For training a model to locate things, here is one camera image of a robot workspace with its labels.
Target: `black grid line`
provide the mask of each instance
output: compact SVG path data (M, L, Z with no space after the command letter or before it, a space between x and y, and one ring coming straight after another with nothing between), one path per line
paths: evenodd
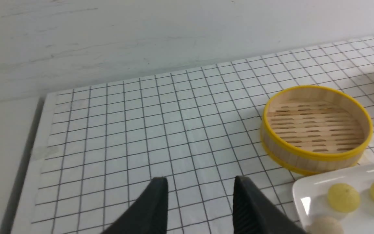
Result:
M175 90L175 84L174 84L174 79L173 79L172 75L171 75L171 80L173 81L172 86L174 87L174 90ZM193 155L193 154L192 154L192 151L191 151L190 143L188 142L187 131L186 131L186 127L185 127L185 125L184 125L183 114L181 113L180 103L178 102L178 97L177 97L177 95L175 95L175 98L176 98L176 100L177 100L178 109L179 109L180 116L181 116L181 122L182 122L182 124L183 124L183 128L184 128L184 136L186 137L186 140L187 140L188 150L190 151L190 155ZM199 177L197 176L197 171L196 171L196 166L194 165L194 161L193 161L193 168L194 168L194 174L195 174L195 176L196 176L197 183L199 183ZM207 216L206 206L205 206L205 203L204 203L204 201L203 201L204 199L203 199L202 189L200 188L200 186L199 186L198 188L199 188L199 192L200 192L200 197L202 198L201 203L203 203L203 208L204 208L205 215L206 215L206 220L207 220L207 226L208 226L208 228L209 228L209 232L211 233L212 231L211 231L211 229L210 229L209 218L208 218L208 216Z
M71 94L71 98L72 99L73 99L73 96L74 96L74 89L73 89L73 93ZM63 155L65 155L65 153L66 153L66 147L64 147ZM61 159L61 167L63 167L63 163L64 163L64 158ZM61 177L62 177L62 175L63 175L63 170L60 171L60 178L58 179L58 183L59 184L61 183ZM58 196L59 195L60 195L60 186L57 188L57 200L58 200ZM56 213L57 213L57 207L58 207L58 202L56 202L54 217L56 216ZM55 230L55 225L56 225L56 219L53 218L52 233Z
M199 106L198 103L197 103L196 95L194 94L194 92L193 92L193 98L194 98L194 101L196 102L196 105ZM213 149L212 149L212 145L210 144L210 138L209 138L209 136L208 136L208 134L207 134L207 132L206 132L206 129L205 129L205 123L204 123L204 121L203 121L202 113L201 113L201 111L200 111L199 108L197 108L197 109L198 109L198 111L199 111L199 115L200 115L199 118L200 118L200 120L202 121L203 131L205 132L206 139L207 139L207 143L209 144L210 151L211 151L211 154L212 154L212 157L213 157L213 160L214 160L214 164L215 164L215 166L216 166L216 170L217 170L218 177L219 177L220 181L222 181L222 179L221 179L221 175L220 175L220 171L219 171L219 169L218 169L218 167L217 167L216 159L215 159L215 157L214 157L214 152L213 152ZM225 197L227 198L226 188L225 188L225 186L224 186L223 183L222 183L221 185L222 185L222 187L223 187L223 191L224 191ZM233 210L232 210L232 208L231 208L233 204L230 205L230 201L229 201L229 199L228 199L227 201L228 201L228 203L229 203L229 208L230 208L230 210L231 210L231 213L233 213Z
M158 83L157 83L157 76L155 76L155 82L156 82L156 85L157 85L157 92L158 91ZM161 106L161 98L160 96L158 96L158 102L160 103L160 111L162 113L162 106ZM164 123L164 116L161 115L161 120L162 122ZM167 144L167 152L168 152L168 157L170 158L170 164L171 164L171 172L172 174L174 175L174 169L172 167L172 162L171 162L171 155L170 155L170 151L169 151L169 147L168 147L168 137L167 137L167 130L165 129L164 127L164 134L165 134L165 143ZM172 178L173 182L174 182L174 189L177 190L177 185L175 184L175 179L174 177ZM178 193L175 192L175 198L177 200L177 207L178 207L178 215L180 216L180 223L181 223L181 226L183 225L183 220L181 219L181 209L180 209L180 198L178 196Z
M272 185L272 187L274 187L273 184L272 184L271 179L269 178L268 173L266 172L265 166L264 166L264 164L262 163L261 158L258 157L258 159L259 159L259 162L261 163L261 165L262 165L262 167L263 167L263 169L264 169L264 171L265 171L265 173L266 173L266 176L267 176L267 178L268 178L268 180L269 180L270 185ZM278 199L278 201L280 201L280 200L279 200L279 196L278 196L278 194L277 194L276 191L275 191L275 188L273 189L273 191L274 191L274 193L275 193L276 198Z
M357 76L363 76L362 79L364 80L356 80ZM47 170L40 172L40 174L42 176L60 174L60 179L58 181L58 184L52 185L52 183L50 183L49 186L44 185L38 188L38 191L40 191L41 189L57 187L57 195L56 197L53 196L47 198L47 200L44 200L44 202L35 204L43 205L48 203L55 203L56 210L52 218L38 220L33 223L53 220L53 232L56 219L69 215L77 215L78 220L76 230L70 231L69 233L83 231L90 228L102 227L102 229L105 229L108 225L110 225L106 217L106 208L121 204L128 204L128 206L132 204L135 201L135 198L133 196L130 196L129 187L132 185L136 186L148 182L153 176L153 172L151 171L152 166L156 168L157 166L160 166L160 164L167 165L168 163L171 167L171 172L169 172L171 174L165 176L170 180L169 183L173 184L173 188L170 189L170 192L175 193L175 199L177 203L175 207L172 207L169 210L178 210L177 213L180 216L180 220L177 222L177 227L170 228L169 230L179 229L184 233L185 227L206 223L208 230L211 231L210 221L231 215L231 195L228 195L227 192L227 190L230 188L227 188L226 185L228 182L230 183L230 181L234 177L231 177L231 175L226 177L226 175L223 175L221 171L221 166L226 166L228 164L238 164L238 169L240 169L241 175L248 176L262 173L264 175L264 178L266 178L266 181L264 181L266 183L266 187L260 189L269 188L269 190L271 190L270 188L272 188L272 196L275 197L276 200L278 200L276 206L279 209L282 209L282 211L286 215L292 215L287 214L287 211L283 206L287 203L292 203L292 201L281 202L277 193L277 186L292 184L293 181L295 181L295 176L293 175L293 173L289 172L290 176L286 176L287 178L283 179L283 181L286 182L278 184L278 181L275 181L275 183L272 181L269 175L272 175L275 170L281 167L271 167L270 165L264 164L263 159L264 157L267 157L267 154L264 149L261 148L261 141L259 139L260 128L259 126L250 127L249 124L251 124L252 121L261 121L262 111L265 104L261 101L258 101L258 98L271 98L274 94L289 87L290 85L304 85L306 83L313 85L332 86L335 89L347 93L354 92L356 90L356 95L354 98L358 100L364 100L364 106L366 108L374 108L374 97L371 96L374 95L374 92L370 90L374 87L374 36L340 41L336 43L328 43L320 46L309 46L302 49L293 49L285 52L273 53L270 55L256 56L250 59L240 59L232 62L223 62L201 68L187 69L171 73L169 72L155 76L108 83L106 85L90 86L88 88L84 87L71 89L70 91L66 92L59 92L56 99L57 104L55 106L55 115L53 116L52 121L53 126L55 124L56 128L55 131L52 131L52 133L49 134L49 137L52 138L52 141L50 141L51 145L49 145L49 147L63 147L63 154L54 157L47 157L45 158L44 163L50 165L51 163L58 163L58 161L61 161L61 165L58 167L48 167ZM233 91L236 91L236 93L243 92L243 95L234 95ZM247 106L248 104L240 104L240 102L248 101L253 105ZM111 111L113 106L117 107L119 105L123 105L123 110L117 108ZM222 108L224 105L232 105L232 108ZM206 110L207 108L212 108L215 111L205 111L206 113L203 113L203 110ZM129 115L129 111L131 111L132 113L138 113L139 116L133 114ZM198 116L187 117L183 115L183 113L190 111L197 112ZM172 116L174 114L179 114L180 116L176 119L168 119L168 116ZM113 115L122 115L123 119L119 117L112 120L112 118L114 117ZM213 117L219 120L214 121L214 123L209 123L209 119ZM151 122L151 120L155 119L159 119L159 121L157 121L156 123ZM83 122L86 120L85 125L78 123L79 120L82 120ZM140 126L129 125L129 121L132 120L137 123L139 122ZM194 124L194 126L187 126L188 121L190 121L191 123L196 121L197 125ZM240 128L243 128L243 130L240 130L238 132L228 132L227 124L233 125L234 123L240 124ZM123 124L124 130L113 129L110 124ZM171 128L168 128L169 126L181 126L182 129L172 130ZM221 136L210 136L206 131L209 126L223 128L225 134ZM89 130L96 127L105 129L104 135L91 136L89 138ZM113 129L113 133L108 133L108 127L110 127L109 130ZM156 127L151 129L160 129L160 131L163 131L164 133L160 132L160 134L157 134L157 136L148 136L147 127ZM83 129L85 131L84 139L68 139L70 138L69 135L71 133L76 136L77 131L83 131ZM129 132L137 130L143 132L144 137L135 139L129 137L134 133L132 132L131 135L129 135ZM189 139L188 132L190 132L190 130L196 130L199 132L204 131L203 138L193 140ZM125 134L125 139L123 140L125 142L113 142L112 144L108 143L108 138L112 137L115 134ZM179 144L175 143L175 145L173 145L172 143L170 146L170 139L172 137L175 137L177 134L184 135L185 140L183 142L179 142ZM239 145L235 142L233 146L231 138L234 137L234 134L241 134L245 136L245 138L247 136L246 142L243 142L243 145ZM91 145L92 147L90 147L90 149L88 150L86 141L92 140L92 142L94 142L93 139L97 139L100 137L103 137L105 139L104 145ZM150 140L153 139L154 142L157 142L159 138L163 139L162 143L165 146L153 147L149 144ZM214 149L210 142L213 142L218 138L225 138L226 141L229 141L230 146L224 149ZM84 141L84 147L82 149L77 148L76 150L72 151L67 149L68 144L73 144L74 142L80 143L80 141ZM145 146L143 147L146 147L146 151L137 153L131 151L131 154L129 154L129 143L143 144L143 142L145 142ZM209 146L210 151L192 155L192 148L190 147L190 145L196 142L206 142ZM170 152L171 148L181 146L184 146L186 148L188 147L189 153L186 153L185 156L183 155L180 158L173 158L173 155ZM116 156L110 155L108 152L109 149L116 150L116 148L113 147L123 147L125 153L120 153ZM235 149L240 147L252 148L255 151L255 155L252 155L249 158L238 159ZM88 162L86 159L86 154L88 154L88 152L96 150L100 150L100 152L102 152L103 150L104 157ZM150 154L154 153L156 155L162 150L164 150L165 154L168 155L166 155L163 160L160 159L159 161L152 163L150 161ZM216 161L215 154L218 152L222 153L222 151L224 150L231 151L232 157L234 155L235 160L218 163ZM374 157L374 142L373 145L368 146L368 150L370 154L373 154ZM65 167L65 157L73 157L72 155L75 154L83 154L83 161L75 161ZM142 178L142 180L139 179L141 181L137 180L137 182L133 181L135 183L130 183L128 157L137 154L147 155L147 165L143 163L135 167L131 166L131 170L145 167L149 170L149 178ZM213 162L205 166L202 165L197 167L193 159L196 157L204 156L209 157L209 159L212 158ZM112 170L113 172L107 172L107 163L111 162L111 160L120 158L125 158L126 169L118 169ZM182 159L191 159L193 165L190 169L183 169L182 172L175 173L174 161ZM243 161L245 160L256 160L256 162L258 162L262 168L261 171L253 170L251 173L244 173L242 165L244 166ZM103 163L104 173L102 175L94 175L85 178L85 167L94 163ZM81 179L74 181L67 180L67 182L62 182L63 170L77 167L82 167ZM218 179L216 178L217 181L200 183L197 170L206 170L209 168L215 168L217 170L217 175L214 175L218 177ZM126 183L124 185L115 185L113 186L113 188L107 188L106 180L108 175L119 172L126 172ZM192 174L192 172L194 172L194 177L197 181L197 184L194 183L193 185L189 185L187 187L183 186L182 188L180 188L175 179L176 176L181 174L187 175L187 173L190 175ZM100 188L97 188L96 191L86 191L83 194L83 183L87 182L89 179L95 178L104 178L103 189L99 190ZM80 194L69 194L69 196L67 197L59 197L60 187L65 186L66 188L69 184L71 185L72 183L77 182L80 182ZM221 191L219 191L220 194L218 194L216 197L212 197L211 199L204 200L204 195L201 188L202 185L215 182L221 183ZM126 201L116 201L113 204L106 203L107 191L124 187L126 187L128 195ZM199 189L201 200L196 201L195 203L189 203L187 205L183 204L180 206L181 201L178 191L195 187L198 187ZM103 204L99 204L99 207L93 208L91 210L85 210L84 212L90 212L102 208L102 222L98 223L98 225L93 225L93 227L88 228L82 227L80 225L82 229L79 229L80 222L84 222L80 217L80 214L83 213L81 211L82 196L95 193L103 193ZM80 199L78 212L67 215L61 214L61 216L58 216L58 203L60 201L76 197L79 197ZM220 198L226 198L230 213L219 214L220 216L218 215L217 218L210 219L209 212L211 212L211 210L208 210L205 202L217 200ZM196 221L191 224L183 223L183 211L181 209L186 206L198 204L201 204L203 206L205 220L200 222Z
M86 138L87 138L87 132L88 132L88 129L87 129L88 124L89 124L89 121L86 121L86 130L85 130ZM81 214L82 197L83 197L82 196L82 193L83 193L83 178L84 178L84 169L85 169L84 163L86 161L86 146L87 146L87 143L85 141L84 142L84 150L85 151L83 152L82 176L81 176L81 182L80 182L79 211L77 212L77 227L76 227L76 229L79 229L79 225L80 225L80 214Z

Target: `white wall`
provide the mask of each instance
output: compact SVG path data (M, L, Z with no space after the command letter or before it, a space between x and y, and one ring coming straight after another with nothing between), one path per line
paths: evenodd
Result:
M372 0L0 0L0 100L367 34Z

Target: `white plate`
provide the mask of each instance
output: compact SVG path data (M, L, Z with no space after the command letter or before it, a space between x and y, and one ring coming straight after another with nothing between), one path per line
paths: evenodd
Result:
M374 233L374 201L369 194L373 182L374 164L301 178L294 183L293 196L303 228L307 230L316 217L328 215L340 221L345 234ZM357 210L345 214L330 208L327 192L336 183L347 183L360 193L361 202Z

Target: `bamboo steamer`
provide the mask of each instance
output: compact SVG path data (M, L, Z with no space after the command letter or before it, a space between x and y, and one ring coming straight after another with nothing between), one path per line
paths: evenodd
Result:
M355 165L373 133L370 116L355 99L323 86L282 90L267 102L262 120L268 155L303 175Z

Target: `yellow rim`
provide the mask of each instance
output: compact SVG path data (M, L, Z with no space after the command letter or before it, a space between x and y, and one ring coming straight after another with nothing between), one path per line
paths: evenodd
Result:
M269 149L268 147L264 144L264 141L262 141L262 147L264 148L264 150L266 151L266 153L268 154L268 156L270 158L272 158L272 160L275 162L275 163L278 163L280 166L282 166L283 168L287 169L287 170L290 170L291 172L295 172L295 173L298 173L298 174L301 174L301 175L304 175L304 176L310 176L310 175L316 175L316 174L320 174L321 172L312 172L312 171L308 171L308 170L304 170L304 169L300 169L300 168L297 168L295 166L292 166L282 160L280 160L279 158L277 158ZM353 163L353 165L351 166L356 166L357 165L357 162L361 159L362 157L360 157L358 160L356 160L355 163Z
M312 152L312 151L307 151L307 150L300 149L298 147L295 147L295 146L289 144L288 142L286 142L282 138L280 138L278 135L276 135L276 133L270 127L270 125L267 121L267 117L266 117L267 114L268 114L268 107L269 107L271 101L274 100L277 96L281 95L282 93L288 92L288 91L293 90L293 89L304 89L304 88L326 89L328 91L335 92L339 95L342 95L345 98L348 98L352 102L354 102L362 110L363 114L368 119L369 132L368 132L368 137L366 138L366 140L361 145L359 145L358 147L356 147L352 150L349 150L349 151L346 151L346 152L343 152L343 153L337 153L337 154L324 154L324 153L317 153L317 152ZM271 139L273 139L280 147L286 149L287 151L289 151L292 154L298 155L300 157L308 158L308 159L311 159L311 160L337 161L337 160L344 160L344 159L353 157L353 155L358 154L359 152L365 150L365 148L368 146L368 144L371 140L372 134L373 134L373 124L372 124L371 118L370 118L368 112L365 110L365 108L363 108L362 105L360 105L360 103L358 101L356 101L356 99L352 98L351 96L349 96L349 95L347 95L343 92L340 92L340 91L337 91L335 89L331 89L331 88L328 88L328 87L324 87L324 86L314 86L314 85L295 86L295 87L291 87L291 88L284 89L284 90L280 91L279 93L274 95L272 98L270 98L269 101L266 103L266 106L264 108L264 114L263 114L263 117L262 117L262 121L263 121L264 129L268 133L269 137Z

